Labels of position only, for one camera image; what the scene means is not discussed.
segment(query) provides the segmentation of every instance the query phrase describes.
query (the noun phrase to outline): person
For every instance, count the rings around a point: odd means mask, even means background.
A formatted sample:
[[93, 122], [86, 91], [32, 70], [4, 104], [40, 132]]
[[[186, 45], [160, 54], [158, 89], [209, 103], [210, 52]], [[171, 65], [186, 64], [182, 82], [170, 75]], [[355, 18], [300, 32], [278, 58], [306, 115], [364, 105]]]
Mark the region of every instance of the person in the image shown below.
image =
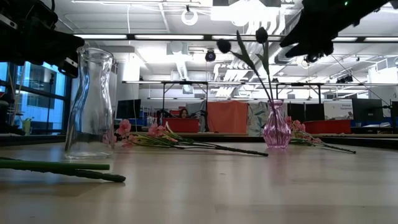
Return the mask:
[[187, 109], [181, 109], [180, 110], [180, 118], [188, 118], [188, 110]]

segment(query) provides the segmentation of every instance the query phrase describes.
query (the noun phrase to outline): desk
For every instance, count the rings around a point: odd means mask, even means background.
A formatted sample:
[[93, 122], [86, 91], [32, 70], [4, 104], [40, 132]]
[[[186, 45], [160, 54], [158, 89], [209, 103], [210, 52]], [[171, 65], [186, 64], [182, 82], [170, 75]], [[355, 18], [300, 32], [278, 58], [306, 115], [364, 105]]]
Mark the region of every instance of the desk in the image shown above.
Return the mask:
[[358, 127], [351, 128], [351, 133], [354, 134], [377, 134], [378, 132], [392, 133], [394, 128], [392, 127]]
[[[59, 161], [62, 148], [0, 147], [0, 156]], [[118, 149], [107, 162], [125, 184], [0, 170], [1, 223], [395, 223], [398, 154], [347, 148], [358, 154], [302, 146], [268, 158]]]

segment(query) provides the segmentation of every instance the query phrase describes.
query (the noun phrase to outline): poster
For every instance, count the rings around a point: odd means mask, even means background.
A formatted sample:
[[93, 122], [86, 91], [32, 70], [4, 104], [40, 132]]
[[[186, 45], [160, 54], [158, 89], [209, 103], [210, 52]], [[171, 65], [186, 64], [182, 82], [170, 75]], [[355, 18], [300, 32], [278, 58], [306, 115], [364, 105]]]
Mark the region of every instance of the poster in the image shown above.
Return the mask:
[[327, 101], [323, 103], [325, 120], [353, 119], [353, 103], [351, 101]]

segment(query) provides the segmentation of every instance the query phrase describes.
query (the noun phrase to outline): red container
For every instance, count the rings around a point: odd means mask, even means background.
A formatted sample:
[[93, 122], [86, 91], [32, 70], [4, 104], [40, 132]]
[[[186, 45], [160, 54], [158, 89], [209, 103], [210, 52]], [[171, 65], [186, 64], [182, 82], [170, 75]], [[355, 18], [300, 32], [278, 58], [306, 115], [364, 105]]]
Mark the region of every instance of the red container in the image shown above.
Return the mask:
[[191, 118], [163, 118], [163, 126], [169, 123], [173, 132], [176, 133], [197, 133], [199, 132], [199, 119]]
[[179, 116], [180, 115], [180, 111], [179, 110], [170, 110], [169, 113], [171, 115], [175, 115], [175, 116]]
[[351, 120], [307, 121], [305, 131], [310, 134], [349, 134]]

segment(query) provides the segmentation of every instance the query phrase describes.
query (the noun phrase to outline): glass vase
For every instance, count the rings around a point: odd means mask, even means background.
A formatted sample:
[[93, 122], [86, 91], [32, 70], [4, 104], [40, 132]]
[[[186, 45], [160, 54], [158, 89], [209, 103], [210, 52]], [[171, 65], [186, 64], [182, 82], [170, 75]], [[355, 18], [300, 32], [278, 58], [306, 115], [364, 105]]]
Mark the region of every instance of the glass vase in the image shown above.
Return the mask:
[[283, 103], [283, 100], [274, 100], [273, 104], [268, 101], [270, 113], [264, 126], [263, 136], [270, 149], [284, 149], [290, 141], [291, 130], [282, 114]]
[[69, 115], [65, 156], [69, 159], [106, 158], [114, 151], [109, 73], [113, 55], [81, 47], [78, 52], [79, 88]]

